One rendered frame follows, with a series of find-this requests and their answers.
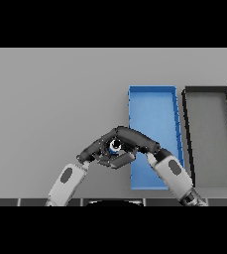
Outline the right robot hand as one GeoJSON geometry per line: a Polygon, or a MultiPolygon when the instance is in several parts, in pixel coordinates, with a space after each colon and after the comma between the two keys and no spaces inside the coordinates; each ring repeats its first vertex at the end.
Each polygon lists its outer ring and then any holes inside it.
{"type": "Polygon", "coordinates": [[[102,166],[119,169],[135,161],[138,152],[155,155],[161,149],[158,142],[139,131],[123,126],[115,129],[117,130],[117,136],[106,143],[106,154],[101,154],[98,158],[98,163],[102,166]],[[109,145],[112,140],[121,142],[121,150],[115,155],[109,153],[109,145]]]}

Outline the blue pipe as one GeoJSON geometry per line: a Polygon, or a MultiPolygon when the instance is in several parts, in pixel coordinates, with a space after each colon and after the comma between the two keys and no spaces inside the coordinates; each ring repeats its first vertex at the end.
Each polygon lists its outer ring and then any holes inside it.
{"type": "Polygon", "coordinates": [[[119,140],[112,140],[109,145],[109,153],[115,155],[120,150],[121,150],[121,142],[119,140]]]}

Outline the blue bin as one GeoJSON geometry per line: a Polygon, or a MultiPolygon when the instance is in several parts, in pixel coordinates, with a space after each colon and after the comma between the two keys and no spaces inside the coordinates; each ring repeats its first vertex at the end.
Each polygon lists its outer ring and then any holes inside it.
{"type": "MultiPolygon", "coordinates": [[[[130,85],[129,127],[142,132],[169,150],[184,166],[176,87],[174,85],[130,85]]],[[[136,155],[131,163],[131,189],[166,190],[147,157],[136,155]]]]}

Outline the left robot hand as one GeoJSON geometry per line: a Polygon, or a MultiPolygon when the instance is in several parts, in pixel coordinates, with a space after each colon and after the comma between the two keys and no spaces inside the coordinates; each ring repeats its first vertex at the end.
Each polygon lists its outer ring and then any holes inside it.
{"type": "Polygon", "coordinates": [[[94,141],[91,145],[85,148],[79,155],[76,156],[80,164],[84,162],[93,162],[97,160],[101,154],[106,154],[106,143],[117,136],[117,130],[113,128],[109,133],[102,135],[99,139],[94,141]]]}

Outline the dark grey bin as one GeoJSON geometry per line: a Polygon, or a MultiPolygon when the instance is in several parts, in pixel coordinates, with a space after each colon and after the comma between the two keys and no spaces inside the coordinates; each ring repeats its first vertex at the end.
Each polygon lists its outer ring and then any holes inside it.
{"type": "Polygon", "coordinates": [[[187,86],[181,95],[194,185],[227,188],[227,86],[187,86]]]}

